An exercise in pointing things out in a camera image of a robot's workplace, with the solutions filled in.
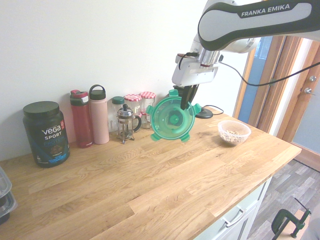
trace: green plastic lid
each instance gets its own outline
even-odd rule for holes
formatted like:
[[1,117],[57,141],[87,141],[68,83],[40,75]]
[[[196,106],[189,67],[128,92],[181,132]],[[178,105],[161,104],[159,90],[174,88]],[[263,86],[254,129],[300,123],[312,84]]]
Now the green plastic lid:
[[192,106],[188,102],[188,107],[182,110],[181,97],[178,91],[170,90],[169,97],[160,101],[155,107],[148,106],[146,112],[150,114],[150,123],[154,134],[151,138],[155,141],[159,139],[176,140],[183,142],[189,140],[189,131],[195,123],[195,116],[201,111],[199,104]]
[[124,104],[125,98],[123,96],[115,96],[112,98],[112,103],[116,105]]

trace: white cabinet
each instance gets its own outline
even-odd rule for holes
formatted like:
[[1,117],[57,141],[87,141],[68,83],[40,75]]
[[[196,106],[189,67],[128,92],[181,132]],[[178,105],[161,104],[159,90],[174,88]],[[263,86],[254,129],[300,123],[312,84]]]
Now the white cabinet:
[[270,181],[271,178],[194,240],[246,240]]
[[254,216],[256,208],[257,208],[257,206],[250,209],[249,212],[247,212],[243,216],[243,218],[234,225],[234,227],[232,229],[230,229],[224,235],[221,235],[217,239],[219,239],[219,240],[222,240],[222,239],[223,240],[246,240],[247,239],[246,232],[249,227],[249,222],[250,222],[250,219],[252,219],[252,217]]

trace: french press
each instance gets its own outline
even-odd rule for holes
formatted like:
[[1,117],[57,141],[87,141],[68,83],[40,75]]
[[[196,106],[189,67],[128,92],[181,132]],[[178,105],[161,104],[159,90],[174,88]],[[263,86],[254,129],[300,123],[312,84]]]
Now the french press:
[[[134,132],[141,127],[141,118],[135,116],[134,112],[128,107],[127,104],[123,104],[123,107],[118,110],[118,136],[122,139],[122,143],[125,144],[126,140],[135,140]],[[134,128],[134,119],[138,119],[138,125]]]

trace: protein powder container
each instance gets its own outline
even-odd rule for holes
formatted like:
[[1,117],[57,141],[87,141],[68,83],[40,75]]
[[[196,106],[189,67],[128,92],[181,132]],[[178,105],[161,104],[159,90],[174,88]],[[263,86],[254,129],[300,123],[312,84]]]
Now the protein powder container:
[[38,101],[23,108],[23,124],[33,158],[39,166],[51,168],[70,155],[64,115],[54,101]]

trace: black cable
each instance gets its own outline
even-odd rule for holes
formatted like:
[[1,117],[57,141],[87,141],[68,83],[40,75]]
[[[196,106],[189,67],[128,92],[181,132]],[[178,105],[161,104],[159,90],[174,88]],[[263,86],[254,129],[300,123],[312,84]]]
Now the black cable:
[[220,115],[220,114],[223,114],[225,112],[220,107],[217,107],[217,106],[214,106],[214,105],[205,105],[202,108],[205,108],[205,107],[214,107],[214,108],[219,109],[221,111],[221,112],[219,112],[217,114],[212,113],[213,115]]
[[185,58],[185,57],[198,57],[198,53],[197,52],[187,52],[185,55],[182,56],[182,58],[180,59],[179,61],[179,70],[180,69],[180,66],[181,66],[181,63],[182,63],[182,60]]
[[320,62],[317,62],[317,63],[315,63],[315,64],[313,64],[313,65],[311,65],[311,66],[308,66],[308,67],[306,67],[306,68],[304,68],[304,69],[302,69],[302,70],[300,70],[300,71],[297,71],[297,72],[295,72],[295,73],[293,73],[293,74],[291,74],[291,75],[289,75],[289,76],[285,76],[285,77],[280,78],[280,79],[278,79],[278,80],[271,81],[271,82],[267,82],[267,83],[262,83],[262,84],[252,84],[252,83],[247,82],[247,81],[242,77],[242,75],[240,74],[240,72],[238,72],[238,70],[235,69],[233,66],[230,66],[230,65],[228,65],[228,64],[226,64],[226,63],[223,63],[223,62],[219,62],[219,63],[220,63],[220,64],[223,64],[223,65],[226,65],[226,66],[228,66],[229,68],[232,68],[233,70],[235,70],[246,84],[248,84],[249,86],[254,86],[254,87],[260,87],[260,86],[266,86],[266,85],[275,84],[275,83],[278,83],[278,82],[280,82],[280,81],[283,81],[283,80],[286,80],[286,79],[288,79],[288,78],[291,78],[291,77],[294,76],[294,75],[300,74],[300,73],[302,73],[302,72],[304,72],[304,71],[306,71],[306,70],[308,70],[308,69],[311,69],[311,68],[313,68],[313,67],[315,67],[315,66],[320,65]]

